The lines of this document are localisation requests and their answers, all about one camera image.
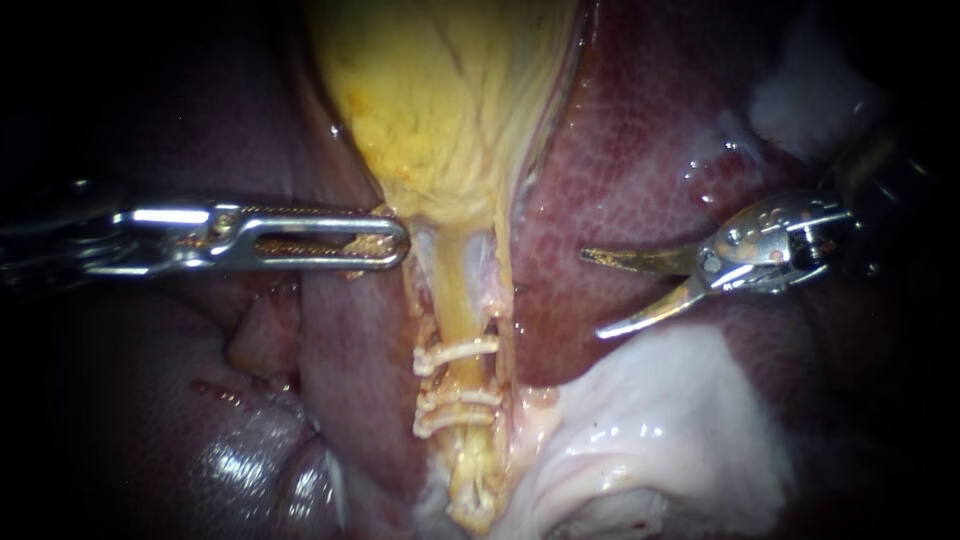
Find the gold scissors blade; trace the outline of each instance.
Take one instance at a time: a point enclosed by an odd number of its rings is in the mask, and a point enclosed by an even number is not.
[[[700,243],[650,250],[583,248],[580,258],[587,262],[629,272],[688,276],[696,271]]]

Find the scissors blade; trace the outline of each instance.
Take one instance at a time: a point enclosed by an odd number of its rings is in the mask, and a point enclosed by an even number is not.
[[[613,339],[642,330],[668,317],[673,317],[690,309],[710,293],[707,284],[694,274],[686,281],[667,293],[663,298],[634,313],[630,317],[596,330],[600,339]]]
[[[688,276],[696,271],[700,243],[649,250],[583,248],[584,261],[629,272]]]

